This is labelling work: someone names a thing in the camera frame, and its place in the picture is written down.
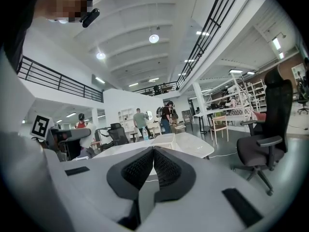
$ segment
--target metal railing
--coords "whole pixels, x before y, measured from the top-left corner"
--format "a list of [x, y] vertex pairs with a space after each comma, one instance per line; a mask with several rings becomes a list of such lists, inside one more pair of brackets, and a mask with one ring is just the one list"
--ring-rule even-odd
[[197, 39], [196, 44], [186, 62], [180, 77], [177, 80], [179, 87], [185, 82], [191, 71], [194, 69], [199, 59], [202, 57], [207, 47], [212, 42], [214, 36], [221, 28], [226, 16], [230, 12], [236, 0], [215, 0], [210, 14], [206, 20], [203, 30]]
[[179, 86], [177, 82], [170, 82], [170, 83], [155, 85], [152, 87], [141, 88], [141, 89], [135, 90], [134, 93], [155, 96], [155, 95], [160, 95], [160, 94], [168, 93], [171, 91], [175, 91], [178, 89], [179, 89]]
[[17, 71], [19, 78], [72, 95], [103, 102], [103, 93], [23, 56]]

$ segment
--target person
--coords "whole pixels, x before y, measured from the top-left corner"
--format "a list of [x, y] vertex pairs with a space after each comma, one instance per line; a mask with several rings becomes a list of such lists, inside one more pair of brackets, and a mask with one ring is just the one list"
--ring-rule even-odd
[[85, 16], [92, 0], [17, 0], [22, 4], [19, 10], [3, 10], [7, 22], [1, 34], [0, 47], [4, 48], [11, 66], [17, 71], [22, 57], [22, 49], [32, 20], [37, 17], [68, 22], [78, 21]]
[[77, 128], [77, 129], [85, 128], [87, 126], [87, 122], [84, 121], [85, 115], [79, 114], [78, 119], [79, 119], [79, 122], [76, 123], [75, 128]]
[[172, 119], [170, 117], [170, 110], [173, 106], [173, 102], [169, 101], [162, 109], [162, 119], [161, 123], [164, 127], [165, 134], [171, 133], [170, 124], [172, 124]]
[[141, 113], [140, 108], [136, 109], [136, 114], [133, 116], [133, 122], [134, 122], [135, 127], [137, 127], [140, 130], [141, 135], [143, 135], [143, 127], [145, 127], [145, 129], [148, 132], [148, 137], [152, 139], [150, 131], [146, 125], [145, 119], [149, 119], [148, 115]]

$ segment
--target desk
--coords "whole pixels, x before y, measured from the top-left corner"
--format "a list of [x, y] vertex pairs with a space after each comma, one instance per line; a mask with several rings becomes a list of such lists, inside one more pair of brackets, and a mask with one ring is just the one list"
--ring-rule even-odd
[[[207, 158], [207, 156], [209, 156], [211, 153], [214, 152], [214, 148], [210, 144], [186, 132], [176, 134], [175, 138], [176, 138], [176, 149], [175, 150], [186, 153], [188, 155], [195, 156], [198, 158]], [[154, 139], [147, 140], [147, 141], [140, 141], [140, 142], [133, 143], [133, 144], [113, 146], [103, 151], [102, 153], [96, 155], [94, 158], [121, 154], [121, 153], [125, 153], [128, 151], [138, 149], [138, 148], [143, 148], [143, 147], [146, 148], [150, 146], [152, 141], [154, 141]]]

